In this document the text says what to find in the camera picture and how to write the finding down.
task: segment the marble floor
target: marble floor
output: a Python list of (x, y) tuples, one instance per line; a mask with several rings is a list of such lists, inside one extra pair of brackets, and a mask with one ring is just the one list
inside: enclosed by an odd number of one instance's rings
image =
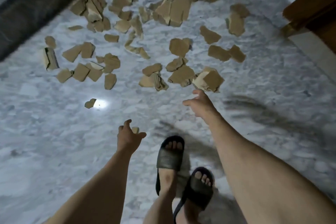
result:
[[(131, 9), (158, 0), (139, 0)], [(225, 25), (230, 5), (244, 3), (251, 12), (246, 32), (230, 35)], [(133, 155), (127, 182), (122, 223), (142, 223), (156, 198), (156, 157), (159, 144), (171, 134), (186, 140), (180, 182), (197, 166), (210, 168), (216, 178), (215, 196), (202, 215), (203, 223), (244, 223), (226, 181), (210, 132), (181, 102), (191, 97), (192, 86), (169, 84), (167, 91), (141, 88), (141, 70), (150, 64), (164, 66), (173, 58), (171, 38), (189, 37), (189, 65), (196, 72), (204, 65), (216, 68), (225, 78), (220, 93), (210, 93), (215, 106), (242, 135), (283, 159), (336, 198), (336, 85), (289, 40), (281, 37), (285, 0), (220, 0), (192, 5), (189, 20), (180, 28), (150, 21), (139, 41), (151, 56), (144, 60), (118, 44), (107, 43), (104, 33), (67, 31), (85, 20), (68, 10), (23, 44), (0, 64), (0, 223), (40, 224), (87, 182), (116, 150), (117, 129), (132, 118), (132, 125), (148, 136)], [(115, 21), (107, 9), (105, 15)], [(242, 64), (220, 63), (207, 56), (208, 45), (199, 34), (206, 25), (218, 32), (223, 48), (240, 46), (247, 55)], [(119, 56), (117, 83), (105, 90), (98, 82), (70, 79), (60, 84), (46, 72), (39, 49), (44, 37), (57, 40), (61, 67), (73, 69), (61, 53), (84, 41), (95, 53)], [(167, 81), (169, 73), (162, 72)], [(100, 106), (86, 109), (96, 98)]]

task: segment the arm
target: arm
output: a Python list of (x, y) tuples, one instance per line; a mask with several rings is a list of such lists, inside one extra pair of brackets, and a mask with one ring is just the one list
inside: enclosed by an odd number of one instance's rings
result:
[(119, 127), (117, 151), (90, 181), (73, 194), (47, 224), (119, 224), (130, 158), (146, 136), (134, 134), (127, 120)]
[(240, 135), (202, 90), (186, 100), (209, 125), (233, 194), (248, 223), (334, 223), (336, 206), (294, 168)]

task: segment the black slipper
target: black slipper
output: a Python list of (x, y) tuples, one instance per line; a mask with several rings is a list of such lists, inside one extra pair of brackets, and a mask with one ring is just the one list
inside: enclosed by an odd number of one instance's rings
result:
[[(206, 185), (204, 182), (201, 181), (201, 179), (197, 179), (195, 177), (196, 172), (201, 172), (202, 176), (206, 175), (211, 182), (211, 186)], [(174, 224), (176, 224), (177, 214), (179, 213), (187, 199), (200, 207), (202, 210), (205, 210), (213, 195), (213, 182), (214, 178), (212, 176), (212, 173), (205, 167), (198, 167), (192, 172), (182, 194), (182, 198), (174, 211)]]
[[(175, 141), (176, 143), (181, 143), (182, 150), (179, 150), (177, 148), (166, 149), (166, 145), (173, 141)], [(175, 171), (180, 171), (182, 165), (183, 152), (184, 152), (184, 140), (180, 136), (170, 136), (166, 140), (164, 140), (163, 143), (161, 144), (156, 162), (156, 167), (158, 169), (157, 169), (155, 190), (157, 195), (159, 195), (159, 192), (161, 190), (159, 168), (166, 168)]]

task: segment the foot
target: foot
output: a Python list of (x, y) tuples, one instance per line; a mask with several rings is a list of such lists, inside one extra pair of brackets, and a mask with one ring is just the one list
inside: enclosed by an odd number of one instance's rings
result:
[[(201, 172), (195, 173), (195, 178), (200, 179), (202, 182), (204, 182), (209, 187), (212, 187), (212, 184), (209, 180), (209, 178), (206, 175), (202, 175)], [(185, 204), (182, 206), (181, 210), (176, 216), (176, 223), (177, 224), (196, 224), (199, 223), (198, 215), (202, 211), (200, 207), (195, 205), (192, 201), (189, 199), (186, 200)]]
[[(172, 141), (166, 145), (166, 149), (183, 150), (183, 146), (180, 142), (177, 143), (176, 141)], [(159, 177), (161, 185), (160, 193), (169, 189), (176, 190), (177, 172), (175, 170), (159, 168)]]

